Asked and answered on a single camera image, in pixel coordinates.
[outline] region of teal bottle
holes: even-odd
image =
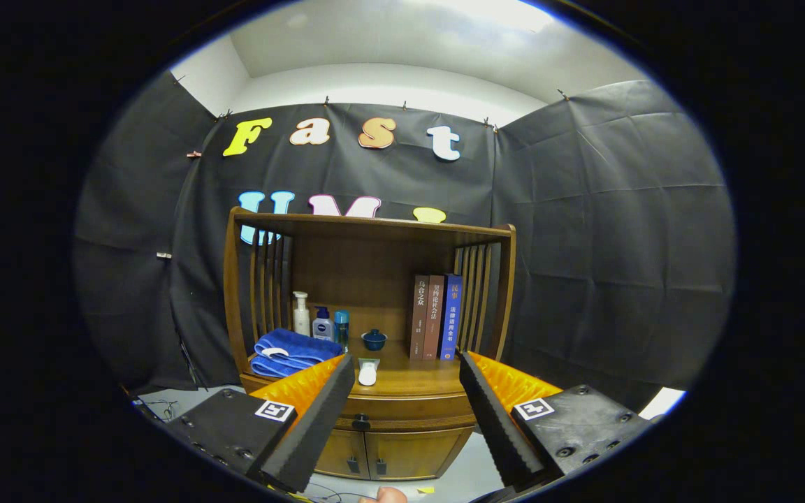
[[[335,343],[344,347],[344,354],[349,351],[349,312],[340,309],[335,311]]]

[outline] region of yellow letter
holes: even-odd
[[[237,156],[247,151],[246,144],[254,143],[259,137],[259,130],[268,128],[272,125],[272,117],[256,119],[255,121],[245,121],[238,123],[238,131],[232,139],[232,144],[223,151],[223,156]]]
[[[419,222],[440,224],[447,219],[447,214],[435,209],[435,207],[416,207],[415,210],[412,210],[412,213],[415,214],[415,219]]]
[[[331,125],[327,119],[307,119],[297,124],[297,131],[291,134],[291,143],[294,145],[321,145],[325,143],[328,136],[328,128]]]
[[[396,121],[375,117],[362,124],[362,134],[358,135],[358,143],[366,149],[384,149],[393,143],[393,133]]]

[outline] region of floor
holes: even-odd
[[[218,388],[198,389],[197,391],[177,391],[165,389],[156,393],[142,395],[140,398],[163,420],[169,421],[203,402],[213,393],[230,388],[244,392],[239,386],[218,386]],[[639,413],[651,419],[655,415],[667,413],[683,397],[683,391],[663,388],[658,396]],[[448,501],[467,503],[478,496],[502,489],[502,480],[495,470],[486,440],[479,433],[473,433],[460,454],[449,466],[447,472],[438,479],[425,481],[399,481],[399,483],[377,483],[359,481],[323,474],[313,474],[310,484],[303,494],[314,501],[330,503],[355,503],[360,495],[374,497],[381,486],[390,486],[409,497],[409,501],[431,503]]]

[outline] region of blue towel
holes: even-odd
[[[263,350],[271,347],[280,347],[288,351],[288,356],[284,354],[264,356]],[[284,328],[276,328],[263,335],[253,348],[256,351],[256,358],[250,361],[250,369],[259,375],[277,378],[287,377],[298,370],[330,360],[344,351],[341,344],[316,340]]]

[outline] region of blue book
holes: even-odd
[[[456,359],[456,342],[461,318],[461,276],[447,274],[447,292],[443,302],[443,325],[440,329],[440,360]]]

